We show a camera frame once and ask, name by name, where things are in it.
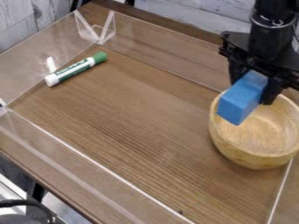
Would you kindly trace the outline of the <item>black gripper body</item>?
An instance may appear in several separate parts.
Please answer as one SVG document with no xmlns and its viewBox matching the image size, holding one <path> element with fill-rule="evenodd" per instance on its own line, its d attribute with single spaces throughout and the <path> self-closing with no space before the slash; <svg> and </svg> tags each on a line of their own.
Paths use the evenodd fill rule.
<svg viewBox="0 0 299 224">
<path fill-rule="evenodd" d="M 299 90 L 299 52 L 290 45 L 276 59 L 262 59 L 248 50 L 248 34 L 224 31 L 220 34 L 223 44 L 219 54 L 228 59 L 235 57 L 243 61 L 248 70 L 255 70 L 266 77 L 278 77 L 284 81 L 284 88 Z"/>
</svg>

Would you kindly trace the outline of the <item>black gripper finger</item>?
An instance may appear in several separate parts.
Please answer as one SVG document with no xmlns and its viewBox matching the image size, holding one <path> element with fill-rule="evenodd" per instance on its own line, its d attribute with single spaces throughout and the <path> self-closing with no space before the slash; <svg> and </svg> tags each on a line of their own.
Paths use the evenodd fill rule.
<svg viewBox="0 0 299 224">
<path fill-rule="evenodd" d="M 286 88 L 284 81 L 278 78 L 272 77 L 267 80 L 267 84 L 263 90 L 260 103 L 264 105 L 271 105 L 278 97 L 278 95 L 283 92 Z"/>
<path fill-rule="evenodd" d="M 243 77 L 247 71 L 248 71 L 248 65 L 243 61 L 240 61 L 238 58 L 231 57 L 228 59 L 230 83 L 235 84 L 236 81 Z"/>
</svg>

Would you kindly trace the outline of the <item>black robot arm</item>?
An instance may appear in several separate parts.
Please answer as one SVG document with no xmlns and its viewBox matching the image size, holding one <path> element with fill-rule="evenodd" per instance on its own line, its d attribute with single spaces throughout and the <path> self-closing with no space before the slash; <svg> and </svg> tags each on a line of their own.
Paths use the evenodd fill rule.
<svg viewBox="0 0 299 224">
<path fill-rule="evenodd" d="M 254 70 L 267 77 L 259 102 L 271 105 L 284 89 L 299 91 L 299 0 L 255 0 L 250 32 L 224 31 L 219 54 L 228 59 L 230 83 Z"/>
</svg>

